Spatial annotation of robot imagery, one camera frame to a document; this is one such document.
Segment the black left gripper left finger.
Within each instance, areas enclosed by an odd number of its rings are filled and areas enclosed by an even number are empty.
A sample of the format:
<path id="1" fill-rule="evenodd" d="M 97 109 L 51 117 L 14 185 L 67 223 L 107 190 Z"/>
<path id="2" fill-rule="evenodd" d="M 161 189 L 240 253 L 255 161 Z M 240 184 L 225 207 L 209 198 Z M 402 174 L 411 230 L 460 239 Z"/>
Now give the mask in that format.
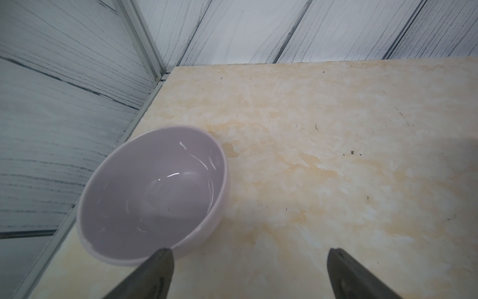
<path id="1" fill-rule="evenodd" d="M 159 249 L 104 299 L 166 299 L 174 273 L 171 249 Z"/>

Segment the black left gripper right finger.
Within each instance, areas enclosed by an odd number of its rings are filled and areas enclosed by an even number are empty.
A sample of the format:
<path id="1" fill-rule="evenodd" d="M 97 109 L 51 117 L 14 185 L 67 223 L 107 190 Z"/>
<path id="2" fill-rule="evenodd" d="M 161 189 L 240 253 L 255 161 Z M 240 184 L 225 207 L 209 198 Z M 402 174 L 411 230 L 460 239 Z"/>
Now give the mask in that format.
<path id="1" fill-rule="evenodd" d="M 327 272 L 336 299 L 401 299 L 344 249 L 330 249 Z"/>

